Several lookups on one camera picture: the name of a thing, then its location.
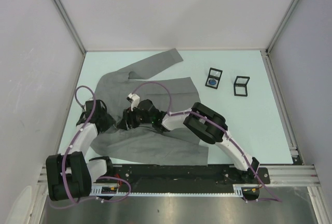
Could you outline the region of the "grey button-up shirt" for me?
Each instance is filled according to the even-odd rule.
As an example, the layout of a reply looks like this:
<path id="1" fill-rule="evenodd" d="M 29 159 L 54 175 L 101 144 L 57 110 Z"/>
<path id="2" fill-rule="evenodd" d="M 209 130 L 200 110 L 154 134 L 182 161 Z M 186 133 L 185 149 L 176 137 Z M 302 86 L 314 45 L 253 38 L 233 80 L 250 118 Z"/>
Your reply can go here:
<path id="1" fill-rule="evenodd" d="M 154 54 L 139 60 L 132 52 L 113 53 L 103 63 L 109 70 L 97 83 L 95 96 L 102 100 L 109 114 L 119 122 L 123 110 L 129 107 L 126 97 L 137 90 L 143 99 L 149 99 L 159 110 L 181 111 L 199 102 L 199 93 L 189 77 L 166 79 L 158 84 L 143 84 L 182 62 L 176 49 Z M 99 155 L 121 160 L 158 165 L 207 165 L 209 149 L 187 128 L 163 134 L 151 125 L 143 124 L 135 129 L 121 130 L 114 126 L 99 134 L 91 148 Z"/>

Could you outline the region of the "blue round brooch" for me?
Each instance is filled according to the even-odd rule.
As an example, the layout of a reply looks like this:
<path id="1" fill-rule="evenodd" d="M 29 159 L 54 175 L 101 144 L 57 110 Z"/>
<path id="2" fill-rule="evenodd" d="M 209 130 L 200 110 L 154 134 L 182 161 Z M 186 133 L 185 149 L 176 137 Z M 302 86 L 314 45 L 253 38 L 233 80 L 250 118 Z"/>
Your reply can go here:
<path id="1" fill-rule="evenodd" d="M 214 86 L 214 85 L 217 84 L 217 81 L 215 79 L 209 79 L 208 84 L 211 85 L 211 86 Z"/>

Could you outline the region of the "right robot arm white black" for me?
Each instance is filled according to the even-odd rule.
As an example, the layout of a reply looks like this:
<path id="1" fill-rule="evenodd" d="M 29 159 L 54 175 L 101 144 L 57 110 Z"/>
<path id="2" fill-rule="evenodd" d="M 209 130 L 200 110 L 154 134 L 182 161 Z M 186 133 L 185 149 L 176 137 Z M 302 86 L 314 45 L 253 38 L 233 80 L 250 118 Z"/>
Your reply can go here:
<path id="1" fill-rule="evenodd" d="M 226 119 L 199 102 L 185 111 L 168 113 L 158 110 L 151 100 L 143 100 L 123 111 L 117 128 L 128 130 L 143 124 L 151 124 L 159 133 L 187 128 L 200 140 L 216 145 L 231 158 L 243 182 L 252 183 L 258 177 L 258 160 L 233 139 Z"/>

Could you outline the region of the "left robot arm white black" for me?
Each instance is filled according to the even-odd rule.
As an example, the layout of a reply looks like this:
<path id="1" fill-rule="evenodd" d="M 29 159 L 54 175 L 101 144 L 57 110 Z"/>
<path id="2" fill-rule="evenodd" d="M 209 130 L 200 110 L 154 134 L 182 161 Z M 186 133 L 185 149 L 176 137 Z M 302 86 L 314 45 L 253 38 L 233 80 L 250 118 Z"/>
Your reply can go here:
<path id="1" fill-rule="evenodd" d="M 49 197 L 52 201 L 79 199 L 90 195 L 92 184 L 98 178 L 107 183 L 115 176 L 115 170 L 108 156 L 85 160 L 85 155 L 98 134 L 107 131 L 115 120 L 107 112 L 102 100 L 86 101 L 84 110 L 76 123 L 79 132 L 74 144 L 65 157 L 64 154 L 49 156 L 46 159 L 46 172 Z"/>

